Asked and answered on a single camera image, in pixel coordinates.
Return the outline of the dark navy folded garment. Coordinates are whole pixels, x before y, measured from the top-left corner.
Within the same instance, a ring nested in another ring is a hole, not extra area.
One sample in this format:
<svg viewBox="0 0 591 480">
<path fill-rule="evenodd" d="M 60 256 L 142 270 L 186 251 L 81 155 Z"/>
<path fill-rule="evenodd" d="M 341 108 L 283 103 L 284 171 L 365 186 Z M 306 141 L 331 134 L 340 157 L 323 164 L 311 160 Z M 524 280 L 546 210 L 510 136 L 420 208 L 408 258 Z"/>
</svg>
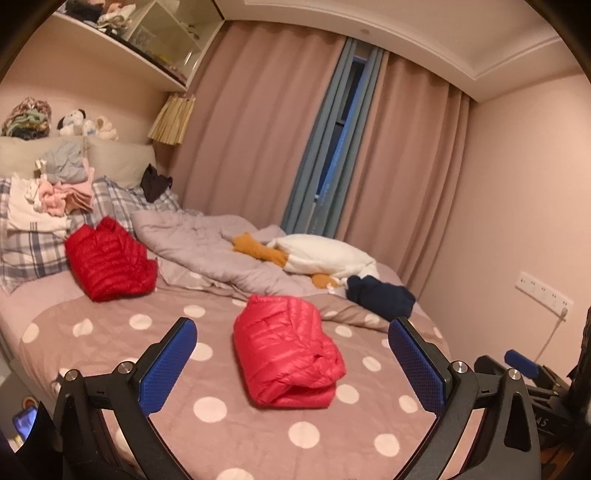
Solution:
<svg viewBox="0 0 591 480">
<path fill-rule="evenodd" d="M 412 315 L 416 297 L 403 285 L 394 285 L 365 277 L 350 276 L 346 283 L 346 299 L 392 322 Z"/>
</svg>

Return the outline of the blue grey sheer curtain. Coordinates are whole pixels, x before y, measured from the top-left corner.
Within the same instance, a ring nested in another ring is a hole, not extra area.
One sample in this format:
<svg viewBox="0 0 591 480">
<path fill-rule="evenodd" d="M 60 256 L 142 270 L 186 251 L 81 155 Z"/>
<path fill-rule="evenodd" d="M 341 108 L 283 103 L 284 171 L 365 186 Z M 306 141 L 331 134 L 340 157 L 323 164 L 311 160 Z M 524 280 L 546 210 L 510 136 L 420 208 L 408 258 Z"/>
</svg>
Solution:
<svg viewBox="0 0 591 480">
<path fill-rule="evenodd" d="M 288 234 L 335 236 L 385 55 L 346 39 L 283 214 Z"/>
</svg>

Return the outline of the white wall shelf unit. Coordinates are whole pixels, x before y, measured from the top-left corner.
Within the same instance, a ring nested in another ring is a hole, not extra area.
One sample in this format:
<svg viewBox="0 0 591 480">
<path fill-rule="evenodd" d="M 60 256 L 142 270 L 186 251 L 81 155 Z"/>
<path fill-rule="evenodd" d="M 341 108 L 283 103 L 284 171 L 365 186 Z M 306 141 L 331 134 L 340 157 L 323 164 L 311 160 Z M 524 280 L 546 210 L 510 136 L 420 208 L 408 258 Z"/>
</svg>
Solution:
<svg viewBox="0 0 591 480">
<path fill-rule="evenodd" d="M 49 31 L 162 92 L 184 92 L 224 18 L 214 1 L 66 1 Z"/>
</svg>

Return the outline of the folded red down jacket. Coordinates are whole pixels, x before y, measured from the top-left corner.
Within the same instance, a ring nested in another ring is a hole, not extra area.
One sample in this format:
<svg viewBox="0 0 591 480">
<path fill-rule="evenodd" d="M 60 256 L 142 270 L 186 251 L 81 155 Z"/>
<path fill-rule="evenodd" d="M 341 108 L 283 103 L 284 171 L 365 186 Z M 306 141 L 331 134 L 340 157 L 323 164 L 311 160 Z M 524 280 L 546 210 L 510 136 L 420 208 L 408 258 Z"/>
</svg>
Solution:
<svg viewBox="0 0 591 480">
<path fill-rule="evenodd" d="M 64 246 L 76 282 L 93 302 L 147 295 L 156 286 L 157 262 L 110 216 L 95 227 L 82 225 Z"/>
</svg>

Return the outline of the white goose plush toy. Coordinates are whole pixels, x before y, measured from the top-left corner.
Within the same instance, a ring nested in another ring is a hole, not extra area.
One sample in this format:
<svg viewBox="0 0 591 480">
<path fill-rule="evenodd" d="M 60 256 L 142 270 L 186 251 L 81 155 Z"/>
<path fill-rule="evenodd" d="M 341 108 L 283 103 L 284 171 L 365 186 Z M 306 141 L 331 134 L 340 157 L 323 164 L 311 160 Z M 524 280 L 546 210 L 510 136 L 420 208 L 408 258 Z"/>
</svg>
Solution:
<svg viewBox="0 0 591 480">
<path fill-rule="evenodd" d="M 345 286 L 349 277 L 380 279 L 378 263 L 348 243 L 311 234 L 291 234 L 263 244 L 252 234 L 231 239 L 233 250 L 271 262 L 290 274 L 311 278 L 318 289 Z"/>
</svg>

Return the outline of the brown polka dot duvet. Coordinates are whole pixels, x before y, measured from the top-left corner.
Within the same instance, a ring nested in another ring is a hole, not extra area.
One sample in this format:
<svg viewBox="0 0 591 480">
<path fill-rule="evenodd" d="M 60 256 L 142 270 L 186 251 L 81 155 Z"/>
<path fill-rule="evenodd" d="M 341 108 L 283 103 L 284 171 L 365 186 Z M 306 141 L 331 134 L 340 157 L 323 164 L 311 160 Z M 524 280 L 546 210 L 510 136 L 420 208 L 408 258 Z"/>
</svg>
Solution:
<svg viewBox="0 0 591 480">
<path fill-rule="evenodd" d="M 311 303 L 339 348 L 346 376 L 325 409 L 280 410 L 249 400 L 233 349 L 245 302 L 158 286 L 95 303 L 55 280 L 16 293 L 28 319 L 19 358 L 43 388 L 61 373 L 108 373 L 138 358 L 181 316 L 197 324 L 197 350 L 153 424 L 196 479 L 391 479 L 434 423 L 387 341 L 387 323 L 331 294 Z"/>
</svg>

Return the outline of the small black garment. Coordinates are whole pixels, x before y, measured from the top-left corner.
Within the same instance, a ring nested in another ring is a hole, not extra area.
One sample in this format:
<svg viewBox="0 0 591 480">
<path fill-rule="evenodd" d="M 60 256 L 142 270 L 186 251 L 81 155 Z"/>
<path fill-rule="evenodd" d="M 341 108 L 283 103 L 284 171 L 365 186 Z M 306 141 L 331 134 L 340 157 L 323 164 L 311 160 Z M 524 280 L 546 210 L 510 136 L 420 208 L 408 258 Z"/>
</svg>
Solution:
<svg viewBox="0 0 591 480">
<path fill-rule="evenodd" d="M 153 165 L 148 164 L 143 172 L 140 188 L 145 200 L 148 203 L 154 203 L 167 189 L 172 187 L 172 184 L 171 177 L 160 174 Z"/>
</svg>

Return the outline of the beige pleated lamp shade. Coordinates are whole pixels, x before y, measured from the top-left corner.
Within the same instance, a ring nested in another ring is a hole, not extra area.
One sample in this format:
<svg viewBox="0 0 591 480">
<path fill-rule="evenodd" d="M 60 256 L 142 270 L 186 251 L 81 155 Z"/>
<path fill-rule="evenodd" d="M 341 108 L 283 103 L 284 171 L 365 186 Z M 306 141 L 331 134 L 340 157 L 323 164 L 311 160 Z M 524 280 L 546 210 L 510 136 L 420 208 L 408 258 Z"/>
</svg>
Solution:
<svg viewBox="0 0 591 480">
<path fill-rule="evenodd" d="M 164 145 L 180 145 L 184 139 L 194 104 L 195 98 L 193 96 L 171 94 L 156 116 L 148 132 L 148 138 Z"/>
</svg>

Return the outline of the white wall socket strip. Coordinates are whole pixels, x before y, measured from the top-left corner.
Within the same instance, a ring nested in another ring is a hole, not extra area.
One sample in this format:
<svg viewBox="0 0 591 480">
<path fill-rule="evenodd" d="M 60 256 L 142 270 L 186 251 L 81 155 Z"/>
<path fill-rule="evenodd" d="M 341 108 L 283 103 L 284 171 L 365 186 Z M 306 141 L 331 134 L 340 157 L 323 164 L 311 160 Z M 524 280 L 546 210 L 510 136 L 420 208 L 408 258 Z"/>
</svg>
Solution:
<svg viewBox="0 0 591 480">
<path fill-rule="evenodd" d="M 570 299 L 526 272 L 519 274 L 515 288 L 543 305 L 560 319 L 566 320 L 572 310 L 573 302 Z"/>
</svg>

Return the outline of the pink hooded down jacket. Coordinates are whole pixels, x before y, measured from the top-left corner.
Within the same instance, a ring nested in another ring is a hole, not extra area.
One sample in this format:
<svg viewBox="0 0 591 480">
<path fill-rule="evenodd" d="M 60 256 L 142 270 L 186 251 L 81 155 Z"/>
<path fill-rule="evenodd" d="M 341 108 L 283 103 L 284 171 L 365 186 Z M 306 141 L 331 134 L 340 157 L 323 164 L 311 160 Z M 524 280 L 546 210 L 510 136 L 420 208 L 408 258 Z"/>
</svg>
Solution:
<svg viewBox="0 0 591 480">
<path fill-rule="evenodd" d="M 328 408 L 346 375 L 320 311 L 301 298 L 252 295 L 232 339 L 246 391 L 260 408 Z"/>
</svg>

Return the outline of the grey crumpled quilt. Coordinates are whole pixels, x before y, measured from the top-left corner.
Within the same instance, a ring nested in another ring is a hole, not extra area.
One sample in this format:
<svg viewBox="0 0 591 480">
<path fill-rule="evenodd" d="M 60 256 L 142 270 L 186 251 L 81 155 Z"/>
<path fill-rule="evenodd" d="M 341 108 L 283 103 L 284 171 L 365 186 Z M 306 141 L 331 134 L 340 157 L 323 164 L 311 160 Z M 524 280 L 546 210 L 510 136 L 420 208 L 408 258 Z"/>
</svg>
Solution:
<svg viewBox="0 0 591 480">
<path fill-rule="evenodd" d="M 256 232 L 242 217 L 138 210 L 131 219 L 137 239 L 156 255 L 159 274 L 170 286 L 233 289 L 245 296 L 342 293 L 341 288 L 320 289 L 306 275 L 290 274 L 271 262 L 235 252 L 233 237 Z"/>
</svg>

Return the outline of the plaid pillow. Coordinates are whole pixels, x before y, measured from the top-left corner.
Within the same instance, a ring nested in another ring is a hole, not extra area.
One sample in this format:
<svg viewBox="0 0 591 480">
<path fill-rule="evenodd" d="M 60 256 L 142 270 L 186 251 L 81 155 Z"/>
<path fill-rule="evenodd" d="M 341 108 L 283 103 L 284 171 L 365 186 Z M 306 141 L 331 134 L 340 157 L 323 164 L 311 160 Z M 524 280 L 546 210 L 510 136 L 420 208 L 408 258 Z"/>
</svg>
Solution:
<svg viewBox="0 0 591 480">
<path fill-rule="evenodd" d="M 11 294 L 25 282 L 61 273 L 68 269 L 65 239 L 84 224 L 95 227 L 105 216 L 114 218 L 133 233 L 131 214 L 138 210 L 158 212 L 180 209 L 177 195 L 167 189 L 154 202 L 145 199 L 139 187 L 126 189 L 101 177 L 92 184 L 92 208 L 89 213 L 54 218 L 52 231 L 22 231 L 9 222 L 11 180 L 1 180 L 1 289 Z"/>
</svg>

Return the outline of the plush toys on headboard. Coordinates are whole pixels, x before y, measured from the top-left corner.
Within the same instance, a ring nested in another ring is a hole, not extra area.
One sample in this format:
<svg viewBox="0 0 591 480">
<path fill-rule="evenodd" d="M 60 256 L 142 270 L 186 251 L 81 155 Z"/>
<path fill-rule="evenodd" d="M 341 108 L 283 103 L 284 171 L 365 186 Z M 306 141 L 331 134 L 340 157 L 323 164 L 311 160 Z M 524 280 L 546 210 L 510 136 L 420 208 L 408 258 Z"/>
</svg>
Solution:
<svg viewBox="0 0 591 480">
<path fill-rule="evenodd" d="M 59 136 L 96 136 L 110 141 L 118 141 L 119 135 L 113 124 L 104 116 L 89 118 L 82 109 L 76 109 L 57 123 Z"/>
</svg>

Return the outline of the pile of pink clothes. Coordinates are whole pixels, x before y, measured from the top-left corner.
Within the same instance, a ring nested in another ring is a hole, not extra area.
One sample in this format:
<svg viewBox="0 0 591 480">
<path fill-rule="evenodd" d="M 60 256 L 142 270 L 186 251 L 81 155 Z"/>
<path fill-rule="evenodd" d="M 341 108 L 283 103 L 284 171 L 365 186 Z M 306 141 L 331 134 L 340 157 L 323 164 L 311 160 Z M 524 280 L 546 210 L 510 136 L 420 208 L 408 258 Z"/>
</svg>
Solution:
<svg viewBox="0 0 591 480">
<path fill-rule="evenodd" d="M 70 215 L 93 210 L 94 169 L 79 142 L 60 140 L 34 159 L 33 176 L 10 178 L 7 229 L 64 238 Z"/>
</svg>

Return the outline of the green patterned bundle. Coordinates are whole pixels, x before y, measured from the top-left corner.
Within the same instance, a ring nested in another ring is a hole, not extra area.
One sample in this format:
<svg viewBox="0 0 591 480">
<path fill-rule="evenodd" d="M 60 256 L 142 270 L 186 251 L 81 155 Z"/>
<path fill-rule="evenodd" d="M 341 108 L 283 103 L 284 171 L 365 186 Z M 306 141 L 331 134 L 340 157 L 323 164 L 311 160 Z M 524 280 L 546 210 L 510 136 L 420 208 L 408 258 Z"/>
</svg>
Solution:
<svg viewBox="0 0 591 480">
<path fill-rule="evenodd" d="M 9 114 L 1 135 L 21 140 L 36 140 L 50 135 L 52 109 L 47 101 L 27 97 Z"/>
</svg>

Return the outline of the pink curtains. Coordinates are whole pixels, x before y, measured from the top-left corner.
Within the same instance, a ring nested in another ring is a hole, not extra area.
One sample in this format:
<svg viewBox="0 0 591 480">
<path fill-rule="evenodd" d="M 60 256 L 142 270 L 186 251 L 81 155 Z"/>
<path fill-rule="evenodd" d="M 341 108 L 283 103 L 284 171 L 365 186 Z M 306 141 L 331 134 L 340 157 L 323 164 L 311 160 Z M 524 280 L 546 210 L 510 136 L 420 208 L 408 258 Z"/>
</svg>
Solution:
<svg viewBox="0 0 591 480">
<path fill-rule="evenodd" d="M 225 24 L 191 85 L 195 107 L 169 171 L 188 208 L 287 232 L 302 220 L 421 294 L 457 191 L 471 100 L 410 60 L 370 50 L 335 175 L 312 207 L 357 46 L 307 27 Z"/>
</svg>

